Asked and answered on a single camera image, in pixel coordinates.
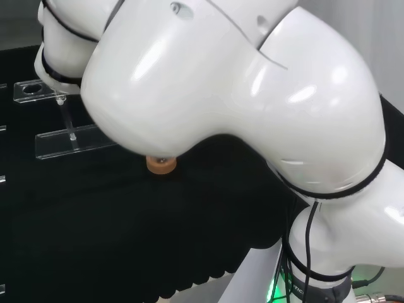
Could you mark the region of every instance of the clear acrylic stand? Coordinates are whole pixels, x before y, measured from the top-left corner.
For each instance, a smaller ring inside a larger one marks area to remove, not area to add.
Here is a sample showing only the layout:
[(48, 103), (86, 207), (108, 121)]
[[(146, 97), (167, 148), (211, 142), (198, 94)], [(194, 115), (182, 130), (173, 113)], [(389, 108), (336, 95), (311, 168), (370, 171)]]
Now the clear acrylic stand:
[(14, 102), (27, 103), (56, 97), (58, 93), (42, 80), (17, 82), (14, 84)]
[(38, 159), (55, 158), (116, 145), (94, 124), (73, 127), (67, 106), (67, 94), (55, 92), (41, 80), (19, 82), (14, 85), (14, 101), (19, 104), (48, 98), (55, 98), (61, 109), (66, 129), (36, 135), (35, 156)]

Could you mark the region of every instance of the green light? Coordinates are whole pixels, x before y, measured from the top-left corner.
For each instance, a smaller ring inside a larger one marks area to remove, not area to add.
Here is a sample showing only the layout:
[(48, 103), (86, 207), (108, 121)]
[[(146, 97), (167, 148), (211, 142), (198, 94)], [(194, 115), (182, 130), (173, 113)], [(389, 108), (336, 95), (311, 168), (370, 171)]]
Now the green light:
[[(266, 301), (267, 301), (267, 302), (269, 302), (269, 301), (271, 300), (271, 295), (272, 295), (272, 290), (273, 290), (273, 284), (274, 284), (274, 280), (271, 281), (270, 289), (269, 289), (269, 291), (268, 291), (268, 295), (266, 296)], [(280, 291), (279, 287), (276, 286), (274, 297), (277, 298), (277, 297), (281, 297), (281, 296), (282, 296), (282, 292)]]

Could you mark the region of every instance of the black cable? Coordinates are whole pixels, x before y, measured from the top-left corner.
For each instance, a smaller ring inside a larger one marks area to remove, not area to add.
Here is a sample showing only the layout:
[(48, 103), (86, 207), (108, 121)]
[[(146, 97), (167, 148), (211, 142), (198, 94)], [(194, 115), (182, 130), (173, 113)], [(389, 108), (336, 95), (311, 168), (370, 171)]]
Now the black cable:
[(380, 268), (377, 275), (369, 280), (369, 284), (375, 282), (378, 278), (380, 278), (381, 274), (384, 272), (385, 269), (386, 269), (385, 267)]
[(311, 223), (313, 222), (314, 214), (316, 213), (316, 209), (318, 206), (317, 200), (314, 202), (313, 207), (311, 208), (309, 219), (306, 225), (306, 257), (307, 257), (307, 273), (306, 273), (306, 281), (304, 282), (304, 291), (303, 291), (303, 299), (302, 303), (306, 303), (307, 289), (309, 288), (309, 280), (310, 280), (310, 270), (311, 270), (311, 255), (310, 255), (310, 228)]
[(370, 283), (375, 282), (378, 278), (380, 278), (381, 274), (384, 272), (385, 269), (386, 269), (385, 267), (380, 268), (377, 275), (374, 276), (373, 278), (371, 278), (370, 280), (353, 281), (352, 282), (352, 288), (357, 289), (357, 288), (360, 288), (360, 287), (365, 287), (365, 286), (368, 286)]
[(401, 295), (384, 295), (384, 297), (386, 298), (386, 301), (404, 303), (404, 297)]

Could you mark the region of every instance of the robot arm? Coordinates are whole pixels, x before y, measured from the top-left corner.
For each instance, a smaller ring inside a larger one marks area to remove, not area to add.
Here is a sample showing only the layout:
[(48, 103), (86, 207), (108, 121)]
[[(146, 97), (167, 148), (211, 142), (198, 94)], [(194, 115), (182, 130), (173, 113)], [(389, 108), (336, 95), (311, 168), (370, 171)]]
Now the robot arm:
[[(48, 5), (81, 34), (100, 39), (98, 45), (72, 35), (49, 9), (39, 15), (45, 60), (64, 76), (83, 76), (82, 99), (106, 135), (159, 158), (177, 157), (214, 134), (238, 136), (304, 200), (323, 203), (312, 227), (312, 270), (337, 275), (361, 260), (404, 266), (403, 247), (388, 254), (366, 246), (378, 231), (385, 244), (390, 230), (394, 237), (404, 233), (404, 174), (392, 163), (383, 166), (376, 84), (339, 34), (293, 9), (295, 0), (104, 0), (110, 5), (103, 14), (94, 13), (99, 1), (85, 10), (92, 2)], [(98, 20), (94, 26), (75, 18), (81, 8)], [(78, 90), (52, 79), (40, 54), (35, 68), (48, 85)], [(290, 234), (304, 264), (307, 218), (303, 211)], [(378, 220), (388, 228), (377, 228)]]
[(383, 114), (347, 41), (296, 8), (258, 49), (216, 6), (185, 2), (177, 13), (170, 1), (126, 1), (104, 34), (81, 90), (103, 132), (161, 158), (230, 133), (309, 193), (339, 193), (372, 174)]
[(38, 19), (44, 27), (35, 70), (51, 88), (80, 93), (81, 78), (120, 0), (43, 0)]

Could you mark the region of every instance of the screw hole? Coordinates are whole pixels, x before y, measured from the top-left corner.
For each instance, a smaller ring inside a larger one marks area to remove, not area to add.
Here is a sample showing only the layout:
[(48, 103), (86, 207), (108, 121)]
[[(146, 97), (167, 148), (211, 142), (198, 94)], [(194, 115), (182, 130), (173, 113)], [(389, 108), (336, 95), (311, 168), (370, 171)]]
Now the screw hole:
[(172, 12), (182, 20), (192, 20), (194, 18), (194, 12), (184, 3), (173, 2), (171, 3), (170, 7)]
[(174, 14), (178, 14), (178, 13), (179, 13), (179, 10), (180, 10), (180, 8), (181, 8), (180, 4), (179, 4), (179, 3), (176, 3), (176, 2), (171, 3), (170, 7), (171, 7), (171, 10), (172, 10), (172, 12), (173, 12)]
[(32, 85), (27, 85), (26, 87), (23, 88), (23, 93), (27, 95), (33, 95), (34, 93), (38, 93), (42, 90), (42, 85), (39, 84), (32, 84)]

